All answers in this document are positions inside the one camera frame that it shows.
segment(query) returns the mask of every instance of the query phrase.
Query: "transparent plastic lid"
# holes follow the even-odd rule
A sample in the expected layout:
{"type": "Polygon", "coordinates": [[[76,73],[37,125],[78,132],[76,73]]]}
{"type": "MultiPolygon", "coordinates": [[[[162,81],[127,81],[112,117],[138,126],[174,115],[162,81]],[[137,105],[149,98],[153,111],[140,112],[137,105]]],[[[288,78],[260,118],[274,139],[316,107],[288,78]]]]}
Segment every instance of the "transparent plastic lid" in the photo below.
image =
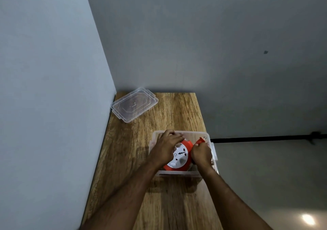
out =
{"type": "Polygon", "coordinates": [[[114,101],[111,108],[119,119],[129,123],[157,103],[158,99],[151,91],[138,88],[114,101]]]}

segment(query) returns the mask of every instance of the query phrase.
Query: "plastic storage box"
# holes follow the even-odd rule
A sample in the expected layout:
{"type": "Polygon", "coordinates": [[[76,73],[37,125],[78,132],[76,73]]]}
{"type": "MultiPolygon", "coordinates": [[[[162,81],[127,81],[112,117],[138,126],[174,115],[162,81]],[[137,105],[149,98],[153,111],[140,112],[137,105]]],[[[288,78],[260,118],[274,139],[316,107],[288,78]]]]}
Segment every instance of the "plastic storage box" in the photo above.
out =
{"type": "MultiPolygon", "coordinates": [[[[154,131],[152,134],[152,140],[149,143],[149,153],[154,147],[154,145],[157,142],[157,138],[159,133],[163,133],[164,130],[159,130],[159,131],[154,131]]],[[[211,154],[212,154],[212,159],[213,159],[213,168],[215,171],[218,173],[218,168],[217,168],[217,155],[216,155],[216,150],[215,146],[213,143],[210,142],[210,137],[209,134],[206,132],[190,132],[190,131],[175,131],[175,133],[182,133],[183,136],[187,139],[190,140],[193,144],[200,138],[204,138],[207,143],[209,143],[209,146],[211,148],[211,154]]],[[[167,171],[167,170],[159,170],[156,174],[156,176],[169,176],[169,175],[179,175],[179,176],[188,176],[188,177],[201,177],[200,173],[198,172],[198,168],[196,165],[192,165],[188,171],[167,171]]]]}
{"type": "Polygon", "coordinates": [[[157,103],[158,99],[151,91],[138,88],[114,101],[111,108],[118,119],[129,123],[157,103]]]}

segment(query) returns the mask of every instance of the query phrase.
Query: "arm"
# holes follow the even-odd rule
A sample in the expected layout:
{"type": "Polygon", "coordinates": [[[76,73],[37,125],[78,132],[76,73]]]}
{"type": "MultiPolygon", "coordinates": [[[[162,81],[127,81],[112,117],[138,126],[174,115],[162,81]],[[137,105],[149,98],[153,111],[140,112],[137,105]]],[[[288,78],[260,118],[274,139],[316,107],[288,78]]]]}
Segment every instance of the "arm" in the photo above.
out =
{"type": "Polygon", "coordinates": [[[146,161],[80,230],[132,229],[153,176],[174,158],[173,149],[183,139],[173,130],[160,134],[146,161]]]}
{"type": "Polygon", "coordinates": [[[221,176],[211,167],[212,154],[207,143],[194,145],[191,155],[208,187],[224,229],[272,229],[232,191],[221,176]]]}

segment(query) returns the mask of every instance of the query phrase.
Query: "hand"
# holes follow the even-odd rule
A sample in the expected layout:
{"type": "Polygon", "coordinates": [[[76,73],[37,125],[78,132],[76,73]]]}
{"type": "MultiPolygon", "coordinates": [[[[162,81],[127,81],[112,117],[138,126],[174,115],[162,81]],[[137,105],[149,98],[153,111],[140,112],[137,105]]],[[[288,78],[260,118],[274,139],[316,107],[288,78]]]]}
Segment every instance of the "hand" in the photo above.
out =
{"type": "Polygon", "coordinates": [[[164,133],[160,133],[147,161],[154,164],[155,168],[159,170],[174,159],[175,145],[184,139],[182,134],[175,133],[174,130],[166,130],[164,133]]]}
{"type": "Polygon", "coordinates": [[[212,154],[208,143],[195,144],[191,151],[191,157],[198,166],[200,173],[212,169],[212,154]]]}

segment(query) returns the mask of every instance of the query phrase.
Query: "wooden table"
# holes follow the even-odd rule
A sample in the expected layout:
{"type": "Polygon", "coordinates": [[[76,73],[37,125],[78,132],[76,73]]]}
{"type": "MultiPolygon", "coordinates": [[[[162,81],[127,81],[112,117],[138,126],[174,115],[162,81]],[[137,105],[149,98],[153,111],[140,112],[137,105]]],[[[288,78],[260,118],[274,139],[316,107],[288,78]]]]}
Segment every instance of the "wooden table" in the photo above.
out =
{"type": "MultiPolygon", "coordinates": [[[[126,93],[117,93],[115,100],[126,93]]],[[[205,132],[195,93],[155,93],[159,102],[130,123],[111,113],[82,224],[129,177],[149,153],[155,130],[205,132]]],[[[155,177],[134,229],[222,229],[202,179],[155,177]]]]}

